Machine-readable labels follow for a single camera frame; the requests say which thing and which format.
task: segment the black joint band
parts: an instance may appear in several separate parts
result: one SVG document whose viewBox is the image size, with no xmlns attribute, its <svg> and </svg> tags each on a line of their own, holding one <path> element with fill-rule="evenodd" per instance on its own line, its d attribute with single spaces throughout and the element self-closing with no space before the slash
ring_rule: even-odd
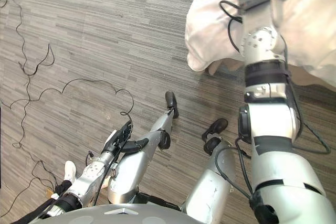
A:
<svg viewBox="0 0 336 224">
<path fill-rule="evenodd" d="M 264 83 L 287 83 L 290 72 L 283 61 L 269 60 L 248 65 L 245 68 L 247 87 Z"/>
</svg>

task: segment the white cloth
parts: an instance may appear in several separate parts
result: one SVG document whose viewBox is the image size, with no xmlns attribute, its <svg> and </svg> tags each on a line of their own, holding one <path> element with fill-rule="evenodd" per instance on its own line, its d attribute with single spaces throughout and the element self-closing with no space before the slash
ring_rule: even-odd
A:
<svg viewBox="0 0 336 224">
<path fill-rule="evenodd" d="M 219 8 L 221 0 L 193 0 L 186 19 L 188 65 L 202 71 L 213 61 L 233 58 L 244 61 L 231 45 L 229 17 Z M 336 87 L 336 0 L 286 0 L 280 32 L 289 48 L 289 63 Z M 236 10 L 225 5 L 230 13 Z M 241 24 L 232 23 L 235 44 Z"/>
</svg>

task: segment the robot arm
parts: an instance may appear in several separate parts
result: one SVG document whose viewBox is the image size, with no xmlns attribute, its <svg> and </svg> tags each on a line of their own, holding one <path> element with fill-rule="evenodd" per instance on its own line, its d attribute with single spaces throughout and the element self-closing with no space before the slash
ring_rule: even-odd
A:
<svg viewBox="0 0 336 224">
<path fill-rule="evenodd" d="M 252 146 L 250 206 L 259 223 L 336 223 L 317 175 L 296 154 L 286 45 L 277 31 L 284 0 L 239 0 L 244 35 L 245 102 L 239 132 Z"/>
</svg>

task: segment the white sheet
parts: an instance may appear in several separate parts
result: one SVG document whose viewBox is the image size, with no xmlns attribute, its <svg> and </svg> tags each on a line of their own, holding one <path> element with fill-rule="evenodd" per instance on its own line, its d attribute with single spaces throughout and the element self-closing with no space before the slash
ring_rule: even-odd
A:
<svg viewBox="0 0 336 224">
<path fill-rule="evenodd" d="M 229 17 L 220 0 L 193 0 L 186 20 L 188 65 L 204 70 L 215 60 L 244 61 L 228 40 Z M 286 0 L 280 32 L 289 48 L 289 63 L 336 87 L 336 0 Z M 241 24 L 233 22 L 233 39 L 241 38 Z"/>
</svg>

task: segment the floor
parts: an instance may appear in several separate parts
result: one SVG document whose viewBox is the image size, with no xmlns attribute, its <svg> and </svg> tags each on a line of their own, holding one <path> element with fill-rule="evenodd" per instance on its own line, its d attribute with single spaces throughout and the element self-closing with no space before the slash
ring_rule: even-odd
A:
<svg viewBox="0 0 336 224">
<path fill-rule="evenodd" d="M 243 102 L 243 70 L 221 68 L 215 76 L 196 74 L 186 63 L 185 17 L 192 0 L 15 0 L 23 8 L 23 34 L 31 73 L 43 59 L 50 43 L 55 54 L 52 67 L 41 66 L 32 77 L 29 91 L 36 99 L 46 88 L 62 89 L 75 78 L 107 80 L 126 88 L 134 97 L 130 113 L 132 139 L 148 131 L 165 109 L 164 94 L 173 90 L 180 117 L 175 120 L 169 150 L 157 150 L 140 185 L 141 191 L 176 204 L 182 203 L 206 165 L 201 134 L 217 118 L 229 120 L 222 136 L 237 136 L 237 111 Z M 27 97 L 27 77 L 22 39 L 16 34 L 19 8 L 9 0 L 0 10 L 0 98 L 5 104 Z M 336 93 L 319 86 L 297 87 L 304 115 L 332 147 L 329 156 L 304 153 L 315 168 L 336 207 Z M 15 196 L 27 187 L 35 163 L 12 144 L 22 136 L 20 126 L 25 101 L 11 110 L 2 108 L 0 212 L 4 214 Z M 128 110 L 131 99 L 117 96 L 103 83 L 76 81 L 63 94 L 44 93 L 27 106 L 24 120 L 24 148 L 41 158 L 57 181 L 63 177 L 64 162 L 74 161 L 77 175 L 85 166 L 88 150 L 99 153 L 113 129 L 127 120 L 119 114 Z M 298 141 L 319 148 L 305 130 Z M 236 159 L 237 179 L 244 186 Z M 52 179 L 41 167 L 36 174 Z M 10 223 L 46 200 L 46 187 L 37 180 L 22 193 L 1 223 Z M 100 204 L 107 203 L 103 190 Z M 247 200 L 236 190 L 225 206 L 222 223 L 257 223 Z"/>
</svg>

